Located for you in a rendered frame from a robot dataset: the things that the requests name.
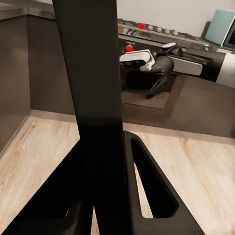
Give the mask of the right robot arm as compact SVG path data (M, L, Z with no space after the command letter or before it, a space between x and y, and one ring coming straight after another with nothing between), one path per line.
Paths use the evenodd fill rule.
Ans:
M153 58L146 50L126 52L120 56L120 66L139 67L123 78L121 93L130 90L149 90L147 98L152 98L168 88L167 74L171 71L205 79L235 88L235 54L187 48L183 50L177 43L161 47Z

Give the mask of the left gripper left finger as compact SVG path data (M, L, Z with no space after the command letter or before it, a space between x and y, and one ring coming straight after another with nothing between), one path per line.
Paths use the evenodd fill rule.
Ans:
M79 140L1 235L91 235L93 210Z

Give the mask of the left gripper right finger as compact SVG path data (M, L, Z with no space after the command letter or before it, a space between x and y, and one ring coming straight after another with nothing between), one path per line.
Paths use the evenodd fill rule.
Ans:
M205 235L138 135L123 131L126 235ZM142 216L136 163L154 218Z

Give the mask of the poster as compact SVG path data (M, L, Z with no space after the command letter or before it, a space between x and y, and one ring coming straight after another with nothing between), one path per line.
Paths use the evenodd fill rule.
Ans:
M100 235L126 235L117 0L52 0Z

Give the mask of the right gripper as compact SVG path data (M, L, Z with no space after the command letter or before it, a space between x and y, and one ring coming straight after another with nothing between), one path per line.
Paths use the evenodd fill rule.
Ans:
M152 98L168 88L168 67L162 60L155 60L151 70L133 70L127 73L128 78L123 78L121 93L130 90L149 90L147 98Z

